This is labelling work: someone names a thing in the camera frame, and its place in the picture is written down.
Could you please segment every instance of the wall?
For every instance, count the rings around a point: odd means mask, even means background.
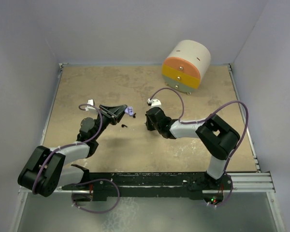
[[[234,62],[263,172],[271,171],[290,231],[290,0],[270,0]]]
[[[267,0],[27,0],[60,62],[162,63],[183,39],[233,62]]]
[[[58,76],[23,0],[0,0],[0,232],[8,230],[17,177],[38,145]]]

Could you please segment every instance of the floor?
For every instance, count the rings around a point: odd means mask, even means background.
[[[161,66],[66,66],[59,84],[44,146],[65,145],[76,140],[80,122],[96,117],[78,110],[78,105],[94,99],[96,105],[131,105],[136,118],[124,116],[119,125],[109,126],[97,140],[96,153],[78,160],[91,172],[189,172],[205,171],[211,155],[198,139],[164,139],[156,131],[147,131],[146,100],[166,87]],[[219,106],[235,100],[226,66],[211,66],[199,88],[191,95],[181,93],[185,103],[183,119],[201,119]],[[181,103],[171,91],[157,94],[162,108],[171,118],[181,114]],[[239,134],[244,124],[237,104],[218,113]],[[247,135],[232,158],[228,171],[256,171]]]

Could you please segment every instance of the wood surface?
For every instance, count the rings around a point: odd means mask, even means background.
[[[78,160],[91,172],[189,172],[205,171],[210,153],[199,139],[164,139],[157,131],[147,131],[146,100],[159,88],[166,87],[161,66],[67,66],[63,70],[44,146],[73,143],[90,112],[78,105],[94,99],[96,105],[133,106],[136,118],[123,117],[119,125],[108,126],[97,140],[96,153]],[[183,119],[201,119],[215,109],[235,100],[235,91],[226,66],[211,66],[199,88],[190,96],[181,93],[185,103]],[[176,94],[163,90],[156,95],[167,116],[178,118],[181,103]],[[242,134],[244,123],[239,106],[232,104],[218,113]],[[256,171],[248,137],[232,158],[228,171]]]

